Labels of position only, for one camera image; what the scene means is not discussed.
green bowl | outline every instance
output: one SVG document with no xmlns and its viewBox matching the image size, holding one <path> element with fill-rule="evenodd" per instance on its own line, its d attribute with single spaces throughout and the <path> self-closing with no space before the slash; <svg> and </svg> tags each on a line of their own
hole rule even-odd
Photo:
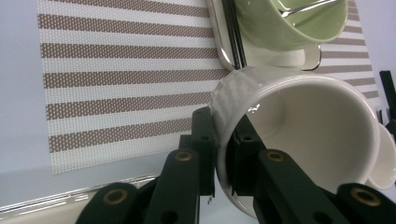
<svg viewBox="0 0 396 224">
<path fill-rule="evenodd" d="M 242 32 L 258 47 L 275 51 L 304 49 L 327 43 L 347 22 L 347 0 L 315 7 L 282 18 L 279 10 L 317 0 L 235 0 Z"/>
</svg>

woven mat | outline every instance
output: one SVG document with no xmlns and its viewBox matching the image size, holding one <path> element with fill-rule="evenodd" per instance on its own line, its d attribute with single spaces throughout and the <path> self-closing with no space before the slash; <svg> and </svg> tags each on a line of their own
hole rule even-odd
<svg viewBox="0 0 396 224">
<path fill-rule="evenodd" d="M 380 105 L 354 2 L 315 72 Z M 37 0 L 54 174 L 177 148 L 220 64 L 205 0 Z"/>
</svg>

ceramic cup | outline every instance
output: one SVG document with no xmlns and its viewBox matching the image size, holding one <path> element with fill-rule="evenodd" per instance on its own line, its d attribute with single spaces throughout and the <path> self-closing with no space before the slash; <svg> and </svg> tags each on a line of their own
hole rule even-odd
<svg viewBox="0 0 396 224">
<path fill-rule="evenodd" d="M 235 0 L 240 29 L 255 45 L 275 51 L 303 49 L 334 40 L 347 22 L 347 0 L 282 18 L 279 9 L 318 0 Z"/>
<path fill-rule="evenodd" d="M 266 147 L 290 154 L 326 190 L 336 192 L 342 184 L 364 184 L 369 178 L 380 189 L 395 181 L 395 160 L 382 159 L 395 157 L 389 133 L 365 97 L 342 80 L 286 68 L 246 67 L 220 81 L 209 106 L 220 140 L 219 182 L 230 200 L 253 217 L 252 198 L 232 196 L 225 165 L 227 144 L 246 114 Z M 376 162 L 378 151 L 386 155 Z M 379 171 L 384 175 L 378 175 L 375 163 L 386 163 L 386 171 Z"/>
</svg>

white surface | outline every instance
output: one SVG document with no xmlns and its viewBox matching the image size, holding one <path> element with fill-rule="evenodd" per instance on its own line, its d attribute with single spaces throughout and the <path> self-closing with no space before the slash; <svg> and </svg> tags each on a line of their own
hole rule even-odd
<svg viewBox="0 0 396 224">
<path fill-rule="evenodd" d="M 166 153 L 52 175 L 35 0 L 0 1 L 0 30 L 0 206 L 161 171 Z"/>
<path fill-rule="evenodd" d="M 394 0 L 357 0 L 357 5 L 375 74 L 388 69 L 396 76 Z M 35 0 L 0 1 L 0 206 L 148 174 L 134 170 L 133 164 L 148 164 L 147 171 L 158 173 L 164 154 L 51 174 L 36 15 Z M 386 107 L 380 79 L 376 82 Z M 217 188 L 212 204 L 202 205 L 202 223 L 258 223 L 240 213 Z M 396 188 L 383 192 L 396 202 Z"/>
<path fill-rule="evenodd" d="M 355 0 L 382 107 L 388 108 L 379 72 L 389 70 L 396 86 L 396 4 L 394 0 Z"/>
</svg>

white mug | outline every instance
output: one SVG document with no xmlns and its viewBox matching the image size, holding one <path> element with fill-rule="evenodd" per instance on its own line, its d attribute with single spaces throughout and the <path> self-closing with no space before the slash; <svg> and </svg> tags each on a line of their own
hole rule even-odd
<svg viewBox="0 0 396 224">
<path fill-rule="evenodd" d="M 379 151 L 395 157 L 394 142 L 366 98 L 345 81 L 286 68 L 246 67 L 220 81 L 209 106 L 220 140 L 219 182 L 248 215 L 255 217 L 252 198 L 231 194 L 225 165 L 232 132 L 246 114 L 267 148 L 290 154 L 328 191 L 351 182 L 383 189 L 395 181 L 396 159 L 375 165 Z M 376 172 L 384 162 L 387 172 Z"/>
</svg>

